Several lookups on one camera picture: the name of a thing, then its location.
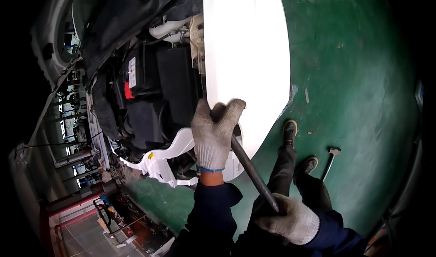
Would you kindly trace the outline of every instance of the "green epoxy floor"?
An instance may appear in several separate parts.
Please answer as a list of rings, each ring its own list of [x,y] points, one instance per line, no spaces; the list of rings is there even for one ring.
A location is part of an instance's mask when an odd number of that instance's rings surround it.
[[[333,208],[363,236],[399,189],[410,162],[419,110],[406,48],[384,0],[282,0],[289,32],[292,84],[298,92],[271,128],[253,164],[267,181],[281,144],[281,128],[295,119],[297,163],[316,155],[321,177],[328,146],[335,158],[325,181]],[[306,103],[307,89],[309,103]],[[258,196],[246,174],[232,181],[243,193],[232,208],[242,233]],[[155,179],[132,180],[135,200],[179,232],[193,207],[193,191]],[[291,185],[290,196],[301,199]]]

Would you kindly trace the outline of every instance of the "black pants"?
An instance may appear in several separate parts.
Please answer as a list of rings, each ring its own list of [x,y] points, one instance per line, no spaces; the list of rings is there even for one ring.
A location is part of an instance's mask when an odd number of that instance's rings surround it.
[[[271,193],[289,196],[289,188],[295,169],[297,151],[291,145],[279,148],[277,161],[270,175],[267,186]],[[314,212],[330,212],[332,210],[330,196],[324,183],[311,175],[300,173],[296,178],[296,185],[302,202]],[[253,204],[253,211],[262,202],[259,196]]]

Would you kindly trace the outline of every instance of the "work shoe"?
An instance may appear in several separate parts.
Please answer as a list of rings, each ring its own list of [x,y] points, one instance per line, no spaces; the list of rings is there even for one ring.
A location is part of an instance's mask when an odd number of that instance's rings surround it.
[[[318,162],[319,161],[317,157],[310,157],[306,159],[302,164],[302,166],[294,171],[294,174],[292,176],[292,180],[294,181],[294,184],[299,174],[304,173],[310,175],[318,166]]]
[[[287,121],[283,126],[283,145],[291,145],[294,147],[294,140],[297,131],[297,122],[295,120]]]

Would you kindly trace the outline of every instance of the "blue glove cuff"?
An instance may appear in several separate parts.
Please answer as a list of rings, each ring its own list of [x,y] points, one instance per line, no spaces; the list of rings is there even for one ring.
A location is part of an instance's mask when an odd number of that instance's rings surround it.
[[[212,173],[215,173],[216,171],[222,171],[222,170],[224,170],[224,168],[223,169],[206,169],[206,168],[204,168],[204,167],[201,167],[201,166],[198,166],[201,170],[203,170],[203,171],[208,171],[208,172],[212,172]]]

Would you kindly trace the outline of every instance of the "white work glove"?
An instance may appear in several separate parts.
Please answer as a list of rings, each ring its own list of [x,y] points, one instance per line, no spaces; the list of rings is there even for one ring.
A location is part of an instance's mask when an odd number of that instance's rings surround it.
[[[315,238],[320,218],[301,201],[273,193],[283,216],[263,216],[255,223],[270,233],[281,235],[294,245],[304,245]]]
[[[200,168],[210,172],[224,170],[233,129],[244,108],[245,102],[235,99],[227,107],[216,104],[211,111],[206,99],[200,99],[191,123],[194,151]]]

